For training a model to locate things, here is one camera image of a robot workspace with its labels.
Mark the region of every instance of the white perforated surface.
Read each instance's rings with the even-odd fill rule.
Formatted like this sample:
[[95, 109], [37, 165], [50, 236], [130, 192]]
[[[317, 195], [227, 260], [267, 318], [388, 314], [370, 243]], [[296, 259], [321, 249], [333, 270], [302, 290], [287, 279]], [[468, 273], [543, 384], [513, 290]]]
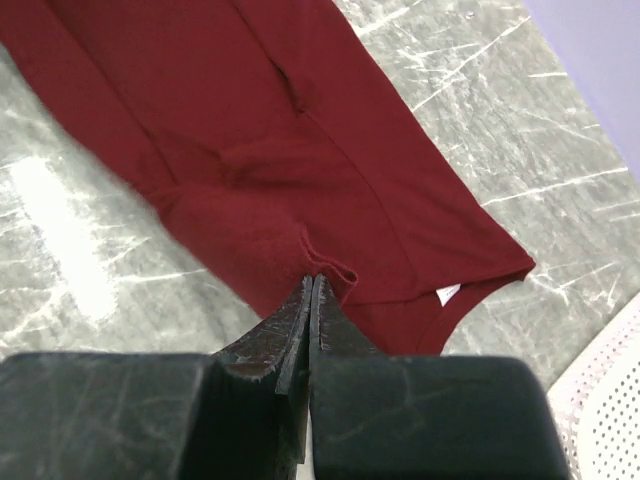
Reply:
[[548, 398], [576, 480], [640, 480], [640, 294], [591, 342]]
[[589, 395], [580, 417], [583, 480], [640, 479], [640, 341], [634, 343]]

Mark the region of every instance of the purple wall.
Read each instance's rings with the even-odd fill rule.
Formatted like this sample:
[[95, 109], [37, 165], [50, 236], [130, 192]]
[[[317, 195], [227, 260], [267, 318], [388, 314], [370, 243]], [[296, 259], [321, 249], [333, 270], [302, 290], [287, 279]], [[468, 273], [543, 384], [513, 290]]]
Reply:
[[640, 180], [640, 1], [524, 3]]

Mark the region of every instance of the marble surface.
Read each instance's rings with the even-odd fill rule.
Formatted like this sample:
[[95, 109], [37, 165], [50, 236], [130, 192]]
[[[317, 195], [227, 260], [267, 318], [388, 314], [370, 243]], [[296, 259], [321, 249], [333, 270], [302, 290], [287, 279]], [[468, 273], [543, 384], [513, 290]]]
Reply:
[[[551, 385], [638, 290], [640, 187], [516, 0], [341, 0], [426, 132], [537, 259], [447, 353], [513, 355]], [[0, 359], [213, 352], [254, 313], [70, 140], [0, 50]]]

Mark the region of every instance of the dark red fabric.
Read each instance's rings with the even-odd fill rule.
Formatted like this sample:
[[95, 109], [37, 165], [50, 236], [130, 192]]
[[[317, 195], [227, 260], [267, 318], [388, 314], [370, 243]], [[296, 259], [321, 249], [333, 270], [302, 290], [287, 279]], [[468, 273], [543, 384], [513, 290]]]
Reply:
[[[64, 128], [261, 316], [325, 274], [388, 353], [439, 352], [533, 260], [331, 0], [0, 0]], [[441, 307], [435, 291], [462, 284]]]

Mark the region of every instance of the white label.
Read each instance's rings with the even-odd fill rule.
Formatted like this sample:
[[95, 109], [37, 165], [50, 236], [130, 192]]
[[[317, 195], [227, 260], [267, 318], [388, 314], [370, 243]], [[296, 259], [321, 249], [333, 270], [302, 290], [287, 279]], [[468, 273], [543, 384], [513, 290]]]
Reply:
[[459, 290], [460, 290], [460, 284], [453, 285], [451, 287], [440, 288], [436, 290], [436, 293], [438, 294], [438, 298], [440, 299], [440, 303], [442, 304], [442, 306], [444, 307], [449, 302], [449, 300], [451, 300], [451, 297], [453, 297], [456, 293], [458, 293]]

